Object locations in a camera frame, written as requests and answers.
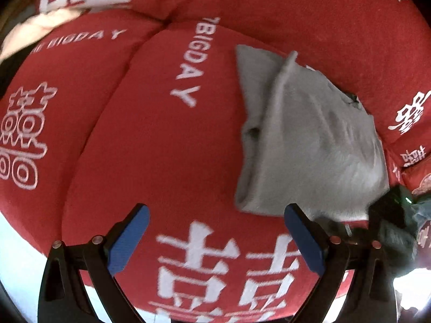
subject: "gray cloth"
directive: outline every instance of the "gray cloth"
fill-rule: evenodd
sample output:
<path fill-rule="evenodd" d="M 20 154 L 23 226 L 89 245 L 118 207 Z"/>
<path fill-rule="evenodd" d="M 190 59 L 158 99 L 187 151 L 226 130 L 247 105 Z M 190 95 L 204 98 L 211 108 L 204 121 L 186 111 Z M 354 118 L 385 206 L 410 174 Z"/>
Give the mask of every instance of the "gray cloth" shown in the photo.
<path fill-rule="evenodd" d="M 247 120 L 236 205 L 281 216 L 297 203 L 313 219 L 365 220 L 389 189 L 373 117 L 296 57 L 237 46 Z"/>

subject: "folded gray fabric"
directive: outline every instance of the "folded gray fabric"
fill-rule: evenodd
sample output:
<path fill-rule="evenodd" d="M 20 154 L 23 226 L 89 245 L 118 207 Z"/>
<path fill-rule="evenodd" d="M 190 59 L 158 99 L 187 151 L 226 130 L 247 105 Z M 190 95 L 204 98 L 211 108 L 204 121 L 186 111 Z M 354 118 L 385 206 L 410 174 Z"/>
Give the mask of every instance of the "folded gray fabric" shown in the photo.
<path fill-rule="evenodd" d="M 281 216 L 297 203 L 310 218 L 365 220 L 389 189 L 373 117 L 296 57 L 237 46 L 247 121 L 236 205 Z"/>

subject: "white floor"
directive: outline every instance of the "white floor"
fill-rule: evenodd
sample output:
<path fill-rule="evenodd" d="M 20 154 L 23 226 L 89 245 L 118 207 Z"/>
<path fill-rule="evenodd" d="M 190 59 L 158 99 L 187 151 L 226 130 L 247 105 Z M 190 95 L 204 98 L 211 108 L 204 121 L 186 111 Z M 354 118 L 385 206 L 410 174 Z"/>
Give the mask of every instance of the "white floor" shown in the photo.
<path fill-rule="evenodd" d="M 0 280 L 10 298 L 29 323 L 37 323 L 37 301 L 46 257 L 35 250 L 10 226 L 0 213 Z M 401 305 L 421 309 L 431 294 L 431 271 L 415 269 L 394 281 L 403 294 Z M 94 288 L 86 287 L 98 318 L 111 323 Z M 336 320 L 345 297 L 334 301 L 325 323 Z M 138 310 L 146 323 L 170 323 L 169 318 Z"/>

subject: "blue gripper pad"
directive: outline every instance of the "blue gripper pad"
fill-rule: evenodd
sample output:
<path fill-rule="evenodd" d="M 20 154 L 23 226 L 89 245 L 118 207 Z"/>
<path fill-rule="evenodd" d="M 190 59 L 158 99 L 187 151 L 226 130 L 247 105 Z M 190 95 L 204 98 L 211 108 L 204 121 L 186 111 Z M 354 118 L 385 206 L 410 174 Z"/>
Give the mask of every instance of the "blue gripper pad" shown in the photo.
<path fill-rule="evenodd" d="M 310 225 L 311 221 L 298 209 L 299 207 L 296 204 L 289 204 L 286 207 L 284 210 L 284 224 L 297 244 L 310 271 L 317 273 L 321 277 L 326 269 L 323 250 L 306 225 L 306 223 Z"/>
<path fill-rule="evenodd" d="M 109 251 L 108 270 L 112 276 L 126 267 L 149 223 L 150 210 L 142 205 Z"/>

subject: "red cushion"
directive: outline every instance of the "red cushion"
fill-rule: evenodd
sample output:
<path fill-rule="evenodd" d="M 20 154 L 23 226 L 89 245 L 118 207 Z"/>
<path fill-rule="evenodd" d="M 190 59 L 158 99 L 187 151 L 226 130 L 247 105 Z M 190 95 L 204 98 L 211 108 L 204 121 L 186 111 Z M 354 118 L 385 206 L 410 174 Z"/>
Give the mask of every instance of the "red cushion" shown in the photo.
<path fill-rule="evenodd" d="M 406 129 L 394 128 L 397 111 L 431 83 L 431 30 L 410 0 L 41 0 L 40 9 L 77 4 L 126 4 L 161 20 L 219 17 L 285 53 L 299 51 L 359 96 L 386 143 Z M 431 104 L 426 110 L 431 115 Z"/>
<path fill-rule="evenodd" d="M 133 304 L 183 321 L 285 317 L 316 275 L 282 218 L 234 206 L 245 120 L 235 46 L 272 49 L 223 27 L 212 40 L 197 30 L 198 22 L 171 24 L 136 53 L 80 157 L 63 238 L 87 242 L 146 203 L 150 225 L 117 276 Z"/>
<path fill-rule="evenodd" d="M 431 221 L 425 222 L 419 231 L 418 241 L 418 254 L 416 257 L 417 268 L 431 269 Z"/>
<path fill-rule="evenodd" d="M 402 168 L 395 162 L 393 153 L 387 148 L 383 149 L 384 157 L 386 159 L 387 175 L 389 178 L 389 186 L 405 185 L 402 179 Z"/>
<path fill-rule="evenodd" d="M 405 169 L 402 173 L 407 187 L 414 195 L 421 195 L 431 191 L 431 155 Z"/>
<path fill-rule="evenodd" d="M 390 146 L 396 163 L 409 167 L 423 160 L 431 151 L 431 118 L 424 119 Z"/>
<path fill-rule="evenodd" d="M 0 101 L 0 210 L 38 250 L 61 238 L 76 161 L 134 52 L 159 28 L 132 11 L 84 15 L 39 43 Z"/>

